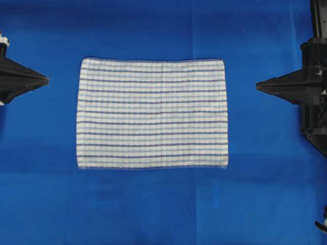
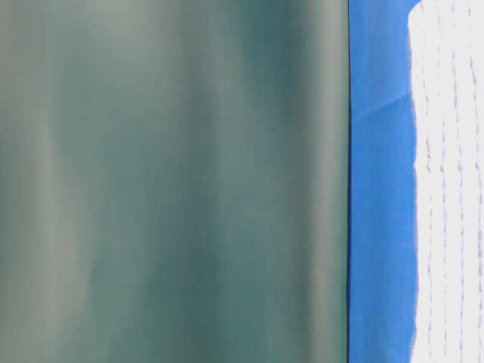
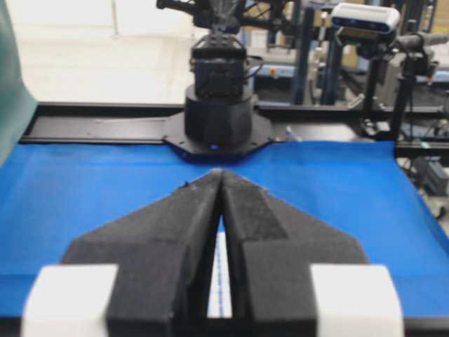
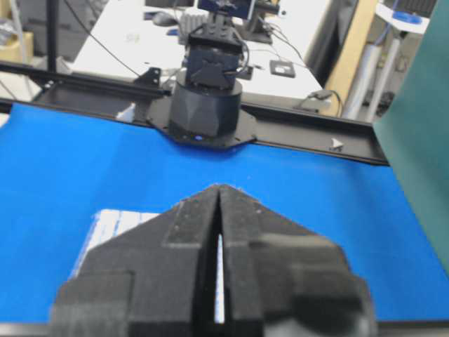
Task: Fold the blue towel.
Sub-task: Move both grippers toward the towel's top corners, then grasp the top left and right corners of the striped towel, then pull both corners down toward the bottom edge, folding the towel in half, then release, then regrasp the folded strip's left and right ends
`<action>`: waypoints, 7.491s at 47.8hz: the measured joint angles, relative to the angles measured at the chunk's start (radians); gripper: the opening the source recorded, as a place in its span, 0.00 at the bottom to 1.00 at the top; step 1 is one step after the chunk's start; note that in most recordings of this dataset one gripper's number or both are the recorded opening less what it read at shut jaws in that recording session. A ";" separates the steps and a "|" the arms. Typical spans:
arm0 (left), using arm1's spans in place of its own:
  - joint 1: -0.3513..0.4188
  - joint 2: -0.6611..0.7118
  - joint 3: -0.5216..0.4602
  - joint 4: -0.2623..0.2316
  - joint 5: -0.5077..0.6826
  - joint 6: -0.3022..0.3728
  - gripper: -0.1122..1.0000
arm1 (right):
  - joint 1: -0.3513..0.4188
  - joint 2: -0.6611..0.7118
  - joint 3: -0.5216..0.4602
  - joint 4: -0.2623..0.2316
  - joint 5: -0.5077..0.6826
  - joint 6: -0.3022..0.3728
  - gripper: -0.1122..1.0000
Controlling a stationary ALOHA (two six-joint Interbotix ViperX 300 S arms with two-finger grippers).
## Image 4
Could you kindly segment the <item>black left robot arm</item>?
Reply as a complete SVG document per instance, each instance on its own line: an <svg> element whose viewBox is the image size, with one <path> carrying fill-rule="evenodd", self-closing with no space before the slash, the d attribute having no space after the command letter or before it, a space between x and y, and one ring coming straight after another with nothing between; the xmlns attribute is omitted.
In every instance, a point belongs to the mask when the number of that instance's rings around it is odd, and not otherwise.
<svg viewBox="0 0 449 337"><path fill-rule="evenodd" d="M254 1L199 1L206 21L187 32L185 58L169 96L154 100L147 123L177 143L224 150L256 141L254 116L241 108L237 76L249 49L233 23L248 20Z"/></svg>

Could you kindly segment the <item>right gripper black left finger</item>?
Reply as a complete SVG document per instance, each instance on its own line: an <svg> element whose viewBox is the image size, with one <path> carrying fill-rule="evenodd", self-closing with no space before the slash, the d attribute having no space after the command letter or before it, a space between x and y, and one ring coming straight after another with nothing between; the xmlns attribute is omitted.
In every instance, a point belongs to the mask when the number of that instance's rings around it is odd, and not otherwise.
<svg viewBox="0 0 449 337"><path fill-rule="evenodd" d="M52 336L210 336L219 189L91 249L58 291Z"/></svg>

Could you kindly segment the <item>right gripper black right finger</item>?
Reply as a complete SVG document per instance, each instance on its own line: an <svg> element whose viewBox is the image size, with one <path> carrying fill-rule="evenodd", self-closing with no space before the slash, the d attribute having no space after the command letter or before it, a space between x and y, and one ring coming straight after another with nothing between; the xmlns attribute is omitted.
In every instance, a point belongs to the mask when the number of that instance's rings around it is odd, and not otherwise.
<svg viewBox="0 0 449 337"><path fill-rule="evenodd" d="M228 185L219 200L231 335L377 335L368 285L338 244Z"/></svg>

